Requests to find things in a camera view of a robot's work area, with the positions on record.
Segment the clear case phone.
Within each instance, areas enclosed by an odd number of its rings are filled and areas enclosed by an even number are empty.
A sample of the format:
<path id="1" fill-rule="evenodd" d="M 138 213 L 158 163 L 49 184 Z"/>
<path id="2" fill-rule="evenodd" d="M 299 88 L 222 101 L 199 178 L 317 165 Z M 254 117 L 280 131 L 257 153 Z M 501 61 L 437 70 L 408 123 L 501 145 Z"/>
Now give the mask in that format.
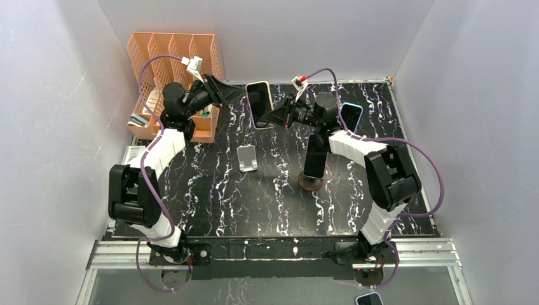
<path id="1" fill-rule="evenodd" d="M 322 179 L 325 173 L 326 161 L 326 147 L 317 141 L 315 134 L 311 134 L 308 139 L 303 175 L 314 179 Z"/>

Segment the blue case phone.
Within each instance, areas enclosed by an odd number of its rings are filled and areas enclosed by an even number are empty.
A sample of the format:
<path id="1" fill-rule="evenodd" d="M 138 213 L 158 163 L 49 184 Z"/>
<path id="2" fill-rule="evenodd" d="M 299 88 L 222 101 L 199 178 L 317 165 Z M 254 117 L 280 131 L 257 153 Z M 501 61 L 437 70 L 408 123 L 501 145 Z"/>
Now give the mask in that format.
<path id="1" fill-rule="evenodd" d="M 362 113 L 363 107 L 361 105 L 345 102 L 342 104 L 339 114 L 343 119 L 345 127 L 352 133 L 356 133 Z"/>

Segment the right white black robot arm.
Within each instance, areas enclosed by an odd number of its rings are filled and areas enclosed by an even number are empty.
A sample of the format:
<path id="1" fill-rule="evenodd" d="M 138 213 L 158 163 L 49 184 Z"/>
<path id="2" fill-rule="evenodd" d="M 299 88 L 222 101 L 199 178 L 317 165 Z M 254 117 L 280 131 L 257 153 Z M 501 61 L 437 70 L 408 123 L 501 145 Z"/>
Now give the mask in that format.
<path id="1" fill-rule="evenodd" d="M 358 231 L 357 242 L 340 242 L 325 257 L 338 264 L 363 261 L 376 262 L 390 246 L 392 224 L 398 214 L 421 191 L 421 181 L 404 144 L 391 145 L 354 139 L 351 122 L 358 121 L 362 109 L 358 105 L 338 106 L 333 94 L 317 95 L 309 104 L 299 94 L 288 95 L 284 103 L 273 109 L 268 93 L 247 94 L 256 127 L 266 125 L 289 128 L 293 123 L 314 127 L 308 139 L 299 185 L 317 191 L 324 184 L 328 154 L 337 154 L 354 161 L 366 170 L 372 207 L 365 224 Z"/>

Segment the white case phone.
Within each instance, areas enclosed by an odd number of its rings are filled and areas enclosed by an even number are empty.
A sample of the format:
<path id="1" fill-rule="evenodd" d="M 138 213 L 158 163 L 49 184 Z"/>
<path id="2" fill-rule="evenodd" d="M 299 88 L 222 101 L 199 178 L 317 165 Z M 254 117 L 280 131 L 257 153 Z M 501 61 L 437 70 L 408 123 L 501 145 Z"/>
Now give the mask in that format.
<path id="1" fill-rule="evenodd" d="M 261 119 L 264 114 L 273 110 L 270 84 L 267 81 L 258 81 L 245 85 L 245 89 L 254 128 L 257 130 L 273 128 L 273 123 Z"/>

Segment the round base black phone stand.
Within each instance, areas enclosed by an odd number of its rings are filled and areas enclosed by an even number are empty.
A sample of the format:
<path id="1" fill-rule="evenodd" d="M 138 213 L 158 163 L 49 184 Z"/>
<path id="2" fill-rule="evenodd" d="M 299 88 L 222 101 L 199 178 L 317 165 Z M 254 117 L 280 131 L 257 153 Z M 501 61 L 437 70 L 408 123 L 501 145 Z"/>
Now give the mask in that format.
<path id="1" fill-rule="evenodd" d="M 324 179 L 308 177 L 299 172 L 298 183 L 306 191 L 318 191 L 324 185 Z"/>

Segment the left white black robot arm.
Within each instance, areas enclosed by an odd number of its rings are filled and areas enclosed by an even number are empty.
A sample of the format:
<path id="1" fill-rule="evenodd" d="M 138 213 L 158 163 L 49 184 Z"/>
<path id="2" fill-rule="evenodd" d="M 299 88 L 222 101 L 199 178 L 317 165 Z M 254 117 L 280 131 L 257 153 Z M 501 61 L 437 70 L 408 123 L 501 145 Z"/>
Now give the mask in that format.
<path id="1" fill-rule="evenodd" d="M 114 165 L 109 172 L 108 214 L 140 231 L 147 245 L 172 264 L 189 259 L 186 233 L 174 225 L 164 210 L 158 180 L 173 158 L 183 151 L 196 127 L 192 117 L 205 107 L 228 106 L 245 93 L 210 74 L 190 87 L 178 82 L 162 90 L 164 108 L 160 122 L 164 127 L 154 140 L 129 163 Z"/>

